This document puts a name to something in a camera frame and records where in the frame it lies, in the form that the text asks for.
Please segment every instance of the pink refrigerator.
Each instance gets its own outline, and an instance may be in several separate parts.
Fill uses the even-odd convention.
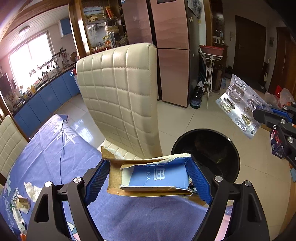
[[[199,66],[198,18],[187,0],[125,0],[122,8],[129,43],[157,47],[159,98],[186,107]]]

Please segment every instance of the blue wall cabinet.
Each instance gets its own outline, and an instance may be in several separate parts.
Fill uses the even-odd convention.
[[[18,125],[20,126],[20,128],[23,130],[23,132],[27,135],[27,137],[29,137],[32,132],[30,131],[29,127],[25,124],[25,122],[21,118],[20,114],[17,113],[14,116],[14,119],[15,119],[16,123],[18,123]]]
[[[69,99],[71,99],[71,94],[62,76],[56,78],[53,82],[50,83],[50,85],[61,104],[64,104]]]
[[[61,103],[57,99],[57,96],[50,85],[47,85],[42,90],[40,90],[39,95],[50,113],[53,114],[58,108],[61,107]]]
[[[28,105],[31,107],[32,111],[41,123],[45,122],[50,117],[50,112],[41,99],[39,93],[29,100]]]
[[[41,122],[27,103],[20,109],[18,114],[20,114],[25,124],[29,127],[30,135],[41,125]]]
[[[62,37],[67,34],[72,34],[70,18],[64,18],[59,21],[59,31]]]
[[[75,96],[75,95],[79,94],[80,91],[79,91],[79,88],[75,82],[74,77],[70,76],[70,74],[71,74],[71,71],[68,71],[68,72],[64,73],[62,76],[63,76],[63,79],[65,81],[65,84],[66,84],[71,96]]]

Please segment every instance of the table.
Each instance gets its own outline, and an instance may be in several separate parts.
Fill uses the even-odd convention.
[[[101,158],[101,153],[74,132],[62,115],[54,115],[47,121],[16,160],[0,195],[0,212],[14,233],[19,237],[9,203],[17,192],[28,196],[24,182],[38,187],[43,187],[46,181],[65,184],[83,176]],[[108,178],[88,210],[103,238],[109,241],[189,241],[207,210],[176,196],[136,198],[112,195],[106,192],[107,186]],[[28,214],[22,213],[27,225],[35,204],[31,200],[30,203]],[[63,202],[63,205],[69,229],[79,241],[69,204]]]

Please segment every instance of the metal screw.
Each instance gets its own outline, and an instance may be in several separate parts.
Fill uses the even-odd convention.
[[[76,178],[73,179],[73,182],[79,183],[79,182],[81,182],[81,180],[82,180],[81,177],[76,177]]]
[[[44,186],[46,186],[47,188],[49,188],[50,186],[52,185],[52,182],[51,181],[48,181],[44,184]]]
[[[222,182],[222,181],[223,181],[223,178],[220,177],[220,176],[216,176],[216,177],[215,177],[215,181],[216,181],[216,182]]]
[[[247,187],[252,186],[252,183],[251,183],[250,181],[245,181],[244,184],[245,184]]]

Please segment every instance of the chair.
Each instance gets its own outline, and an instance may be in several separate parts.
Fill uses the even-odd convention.
[[[12,118],[7,115],[0,124],[0,173],[5,178],[27,144]]]
[[[157,50],[132,44],[76,64],[83,100],[109,148],[126,159],[162,156],[157,124]]]

